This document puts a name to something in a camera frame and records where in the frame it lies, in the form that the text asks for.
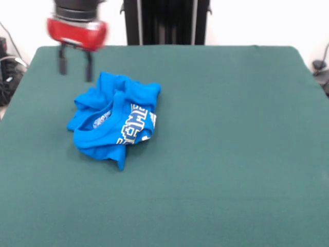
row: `green cloth surface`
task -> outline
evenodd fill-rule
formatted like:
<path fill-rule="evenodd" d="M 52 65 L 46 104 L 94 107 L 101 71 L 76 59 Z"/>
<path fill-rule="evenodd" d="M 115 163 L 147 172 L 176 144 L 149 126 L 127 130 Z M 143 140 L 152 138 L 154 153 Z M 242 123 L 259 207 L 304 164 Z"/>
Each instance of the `green cloth surface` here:
<path fill-rule="evenodd" d="M 0 123 L 0 247 L 329 246 L 329 101 L 291 47 L 107 47 L 158 82 L 154 137 L 125 170 L 66 130 L 85 55 L 38 49 Z"/>

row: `white background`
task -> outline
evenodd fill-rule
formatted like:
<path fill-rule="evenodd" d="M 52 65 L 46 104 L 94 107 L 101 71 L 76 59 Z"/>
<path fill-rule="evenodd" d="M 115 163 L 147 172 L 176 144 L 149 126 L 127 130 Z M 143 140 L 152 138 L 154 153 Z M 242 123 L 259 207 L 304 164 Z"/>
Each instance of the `white background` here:
<path fill-rule="evenodd" d="M 122 0 L 100 6 L 100 19 L 110 25 L 108 45 L 126 45 Z M 207 45 L 291 45 L 305 64 L 322 58 L 329 42 L 328 0 L 211 0 Z M 0 0 L 0 21 L 11 32 L 23 58 L 30 62 L 36 49 L 57 43 L 48 37 L 46 18 L 53 0 Z M 0 28 L 0 36 L 6 36 Z M 14 53 L 8 41 L 9 52 Z"/>

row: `black cable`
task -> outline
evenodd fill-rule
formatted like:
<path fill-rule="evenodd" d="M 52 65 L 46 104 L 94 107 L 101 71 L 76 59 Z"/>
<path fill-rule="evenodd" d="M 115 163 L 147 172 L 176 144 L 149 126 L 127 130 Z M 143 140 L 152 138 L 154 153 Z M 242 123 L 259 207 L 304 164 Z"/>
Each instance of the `black cable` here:
<path fill-rule="evenodd" d="M 328 43 L 327 46 L 325 47 L 324 55 L 323 55 L 323 59 L 322 59 L 322 64 L 325 62 L 325 59 L 327 58 L 328 48 L 329 48 L 329 43 Z"/>
<path fill-rule="evenodd" d="M 19 52 L 19 50 L 17 49 L 17 47 L 16 47 L 16 45 L 15 45 L 15 43 L 14 43 L 14 40 L 12 39 L 12 37 L 11 37 L 11 35 L 10 35 L 10 32 L 5 28 L 5 26 L 4 26 L 1 22 L 0 22 L 0 26 L 2 26 L 2 28 L 4 29 L 4 31 L 8 34 L 9 39 L 10 39 L 12 45 L 14 46 L 14 48 L 15 48 L 15 50 L 16 50 L 18 56 L 20 57 L 20 59 L 23 59 L 22 56 L 21 56 L 21 54 L 20 54 L 20 52 Z"/>
<path fill-rule="evenodd" d="M 7 78 L 0 80 L 0 107 L 9 104 L 24 75 L 24 72 L 20 70 L 21 65 L 15 60 L 7 60 L 3 62 L 6 63 Z"/>

